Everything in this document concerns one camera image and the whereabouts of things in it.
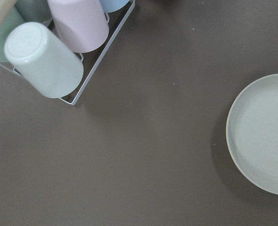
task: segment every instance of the mint green cup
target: mint green cup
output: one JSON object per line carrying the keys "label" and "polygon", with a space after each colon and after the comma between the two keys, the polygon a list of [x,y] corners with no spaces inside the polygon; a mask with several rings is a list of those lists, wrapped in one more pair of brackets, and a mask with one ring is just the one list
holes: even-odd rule
{"label": "mint green cup", "polygon": [[4,22],[0,26],[0,62],[8,62],[4,54],[4,44],[9,33],[17,26],[24,23],[15,7],[12,8]]}

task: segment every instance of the white cup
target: white cup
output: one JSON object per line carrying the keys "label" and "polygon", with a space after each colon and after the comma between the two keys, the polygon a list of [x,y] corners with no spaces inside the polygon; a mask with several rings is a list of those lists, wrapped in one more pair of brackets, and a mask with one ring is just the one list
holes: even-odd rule
{"label": "white cup", "polygon": [[4,52],[8,61],[46,97],[66,96],[82,80],[80,59],[40,23],[28,22],[14,29],[6,39]]}

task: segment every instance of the dish rack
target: dish rack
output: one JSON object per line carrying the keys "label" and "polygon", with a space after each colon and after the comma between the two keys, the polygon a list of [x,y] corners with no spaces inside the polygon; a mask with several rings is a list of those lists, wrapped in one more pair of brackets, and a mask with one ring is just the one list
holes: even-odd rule
{"label": "dish rack", "polygon": [[[92,78],[94,72],[96,71],[97,67],[99,66],[101,60],[105,56],[106,52],[110,48],[111,44],[113,43],[114,39],[116,38],[117,34],[119,33],[120,29],[130,16],[131,12],[135,8],[135,0],[129,0],[129,2],[120,10],[106,14],[108,25],[109,25],[109,36],[105,43],[99,47],[98,49],[84,54],[79,54],[79,58],[82,61],[84,67],[84,75],[82,78],[81,83],[79,86],[67,96],[59,98],[61,101],[65,102],[69,105],[75,105],[82,95],[82,92],[88,85],[90,79]],[[56,33],[54,23],[51,22],[48,28]],[[18,71],[10,63],[0,63],[0,66],[5,68],[6,70],[11,71],[15,75],[23,78]]]}

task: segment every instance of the light blue cup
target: light blue cup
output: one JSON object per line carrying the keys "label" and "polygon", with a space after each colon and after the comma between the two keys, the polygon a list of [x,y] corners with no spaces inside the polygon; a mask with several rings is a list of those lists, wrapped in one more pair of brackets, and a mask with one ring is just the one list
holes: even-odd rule
{"label": "light blue cup", "polygon": [[13,7],[0,26],[0,62],[8,62],[4,54],[4,45],[7,36],[13,29],[23,23],[24,20],[22,19],[16,8]]}
{"label": "light blue cup", "polygon": [[129,0],[100,0],[105,13],[117,11],[125,6],[128,2]]}

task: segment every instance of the cup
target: cup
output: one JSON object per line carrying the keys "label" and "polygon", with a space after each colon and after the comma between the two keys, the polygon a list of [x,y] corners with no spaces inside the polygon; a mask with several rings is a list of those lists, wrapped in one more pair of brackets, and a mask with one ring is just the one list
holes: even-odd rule
{"label": "cup", "polygon": [[0,26],[0,62],[8,62],[4,55],[4,44],[9,33],[17,26],[24,23],[24,20],[15,7],[11,9]]}
{"label": "cup", "polygon": [[61,41],[75,53],[100,47],[109,27],[99,0],[48,0]]}
{"label": "cup", "polygon": [[129,0],[100,0],[101,6],[105,13],[111,13],[121,9]]}
{"label": "cup", "polygon": [[16,9],[27,22],[44,23],[51,19],[47,0],[18,0]]}
{"label": "cup", "polygon": [[4,48],[9,62],[42,95],[59,98],[81,82],[83,65],[47,27],[37,22],[18,26]]}

